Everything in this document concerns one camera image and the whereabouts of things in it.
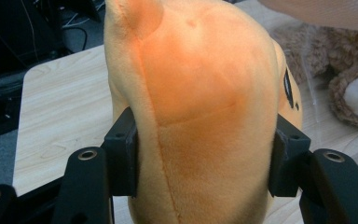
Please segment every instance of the stuffed animal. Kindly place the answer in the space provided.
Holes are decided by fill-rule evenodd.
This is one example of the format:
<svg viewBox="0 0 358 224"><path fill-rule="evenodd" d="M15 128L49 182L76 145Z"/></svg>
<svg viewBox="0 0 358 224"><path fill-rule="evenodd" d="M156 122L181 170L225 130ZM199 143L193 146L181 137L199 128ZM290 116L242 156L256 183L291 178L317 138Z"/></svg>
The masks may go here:
<svg viewBox="0 0 358 224"><path fill-rule="evenodd" d="M358 127L358 31L302 23L271 35L284 48L297 83L306 74L327 77L332 110Z"/></svg>
<svg viewBox="0 0 358 224"><path fill-rule="evenodd" d="M301 128L280 46L220 0L108 0L114 120L138 128L135 223L260 223L280 113Z"/></svg>

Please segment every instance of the wooden table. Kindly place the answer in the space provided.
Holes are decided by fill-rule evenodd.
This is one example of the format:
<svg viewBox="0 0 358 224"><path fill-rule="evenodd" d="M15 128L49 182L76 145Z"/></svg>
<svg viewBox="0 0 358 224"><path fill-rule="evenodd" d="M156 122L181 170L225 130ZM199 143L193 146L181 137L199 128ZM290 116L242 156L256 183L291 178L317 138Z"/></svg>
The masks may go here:
<svg viewBox="0 0 358 224"><path fill-rule="evenodd" d="M327 92L315 88L318 84L311 80L300 85L303 132L313 141L311 149L341 150L358 161L358 147L347 147L358 130L336 120L328 109ZM22 93L13 181L17 192L22 195L62 176L68 157L82 147L98 147L111 126L103 47L31 69ZM276 199L265 223L302 223L298 200ZM132 223L126 201L115 198L118 224Z"/></svg>

